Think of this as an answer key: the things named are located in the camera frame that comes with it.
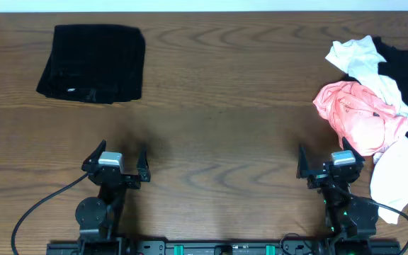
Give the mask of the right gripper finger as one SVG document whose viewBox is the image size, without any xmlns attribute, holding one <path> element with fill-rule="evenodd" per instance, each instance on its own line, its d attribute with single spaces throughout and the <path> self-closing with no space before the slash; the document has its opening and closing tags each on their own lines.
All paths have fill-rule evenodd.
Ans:
<svg viewBox="0 0 408 255">
<path fill-rule="evenodd" d="M 306 179 L 308 177 L 309 166 L 305 154 L 304 147 L 300 144 L 298 150 L 297 175 L 299 179 Z"/>
<path fill-rule="evenodd" d="M 356 160 L 357 162 L 363 162 L 363 156 L 361 156 L 361 155 L 351 146 L 350 142 L 349 142 L 345 137 L 342 137 L 341 141 L 342 141 L 343 149 L 344 149 L 345 151 L 351 151 L 352 154 L 353 154 L 353 156 L 354 156 L 354 158 L 355 158 L 355 160 Z"/>
</svg>

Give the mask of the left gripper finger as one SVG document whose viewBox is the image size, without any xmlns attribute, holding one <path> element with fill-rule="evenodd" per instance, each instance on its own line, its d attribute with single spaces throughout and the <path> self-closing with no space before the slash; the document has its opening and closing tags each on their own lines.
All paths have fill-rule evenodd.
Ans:
<svg viewBox="0 0 408 255">
<path fill-rule="evenodd" d="M 147 149 L 143 147 L 137 160 L 137 171 L 140 176 L 149 176 L 149 165 L 147 161 Z"/>
<path fill-rule="evenodd" d="M 106 141 L 102 140 L 97 148 L 84 160 L 83 165 L 97 164 L 100 156 L 106 150 Z"/>
</svg>

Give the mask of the pink t-shirt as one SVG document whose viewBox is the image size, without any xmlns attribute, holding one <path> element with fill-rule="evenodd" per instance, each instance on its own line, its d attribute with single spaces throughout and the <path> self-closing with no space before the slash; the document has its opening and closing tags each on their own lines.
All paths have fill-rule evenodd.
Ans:
<svg viewBox="0 0 408 255">
<path fill-rule="evenodd" d="M 327 84 L 313 104 L 339 140 L 346 138 L 365 157 L 385 152 L 408 131 L 408 117 L 356 81 Z"/>
</svg>

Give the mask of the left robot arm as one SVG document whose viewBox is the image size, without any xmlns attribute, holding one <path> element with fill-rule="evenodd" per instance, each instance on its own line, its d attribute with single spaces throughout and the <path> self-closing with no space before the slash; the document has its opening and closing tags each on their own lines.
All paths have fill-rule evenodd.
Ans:
<svg viewBox="0 0 408 255">
<path fill-rule="evenodd" d="M 136 174 L 126 174 L 123 155 L 106 151 L 106 141 L 102 141 L 83 161 L 81 170 L 100 189 L 96 197 L 88 197 L 76 207 L 78 255 L 122 255 L 131 252 L 130 242 L 118 234 L 118 226 L 126 191 L 138 190 L 141 183 L 151 180 L 145 147 L 140 151 L 136 169 Z"/>
</svg>

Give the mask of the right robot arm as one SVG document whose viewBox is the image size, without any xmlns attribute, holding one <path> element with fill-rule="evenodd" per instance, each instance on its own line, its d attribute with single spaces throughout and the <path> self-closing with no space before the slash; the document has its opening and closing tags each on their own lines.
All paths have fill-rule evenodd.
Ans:
<svg viewBox="0 0 408 255">
<path fill-rule="evenodd" d="M 369 238 L 376 234 L 377 208 L 350 192 L 365 159 L 343 139 L 343 149 L 331 154 L 321 169 L 309 167 L 305 148 L 298 151 L 297 177 L 323 195 L 325 223 L 332 236 L 312 245 L 313 254 L 369 254 Z"/>
</svg>

